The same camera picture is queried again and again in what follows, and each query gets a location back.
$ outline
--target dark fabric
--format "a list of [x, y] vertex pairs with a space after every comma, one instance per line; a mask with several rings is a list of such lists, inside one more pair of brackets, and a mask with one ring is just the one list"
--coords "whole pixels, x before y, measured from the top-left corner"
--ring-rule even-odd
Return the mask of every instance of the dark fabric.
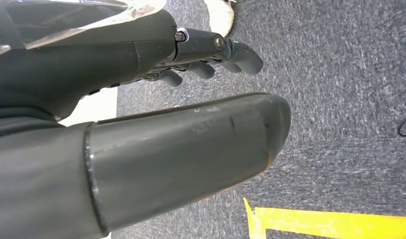
[[[209, 30], [201, 1], [169, 0], [178, 25]], [[293, 120], [264, 174], [210, 199], [117, 232], [116, 239], [246, 239], [251, 206], [406, 215], [406, 1], [239, 0], [230, 37], [265, 61], [256, 76], [220, 69], [183, 85], [120, 87], [118, 115], [240, 93], [277, 93]], [[268, 232], [268, 239], [315, 238]]]

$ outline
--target black cable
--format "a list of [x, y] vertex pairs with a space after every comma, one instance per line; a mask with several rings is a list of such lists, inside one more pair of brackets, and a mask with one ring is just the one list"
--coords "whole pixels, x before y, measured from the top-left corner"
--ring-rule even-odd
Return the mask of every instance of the black cable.
[[406, 137], [406, 134], [401, 133], [401, 129], [404, 126], [405, 123], [406, 123], [406, 117], [402, 120], [402, 122], [398, 126], [397, 132], [398, 132], [399, 136], [401, 136], [401, 137]]

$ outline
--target screw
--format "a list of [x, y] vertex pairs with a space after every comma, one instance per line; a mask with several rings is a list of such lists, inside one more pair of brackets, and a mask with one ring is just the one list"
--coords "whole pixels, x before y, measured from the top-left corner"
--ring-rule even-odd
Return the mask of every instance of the screw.
[[219, 51], [223, 50], [225, 47], [225, 40], [221, 36], [215, 36], [215, 47]]
[[183, 32], [175, 33], [175, 41], [185, 41], [185, 34]]

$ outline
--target prosthetic hand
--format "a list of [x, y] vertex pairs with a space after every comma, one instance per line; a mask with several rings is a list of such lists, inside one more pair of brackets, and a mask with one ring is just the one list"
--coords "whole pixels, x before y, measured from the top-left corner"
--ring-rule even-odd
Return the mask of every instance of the prosthetic hand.
[[258, 73], [247, 45], [177, 28], [169, 13], [0, 54], [0, 239], [101, 238], [247, 180], [290, 127], [285, 99], [241, 95], [63, 127], [79, 99], [211, 64]]

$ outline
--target plastic wrap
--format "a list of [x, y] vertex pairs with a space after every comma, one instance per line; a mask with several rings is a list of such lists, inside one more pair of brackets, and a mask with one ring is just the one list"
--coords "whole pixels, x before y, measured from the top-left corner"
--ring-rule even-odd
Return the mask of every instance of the plastic wrap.
[[133, 21], [165, 4], [166, 0], [0, 0], [0, 54]]

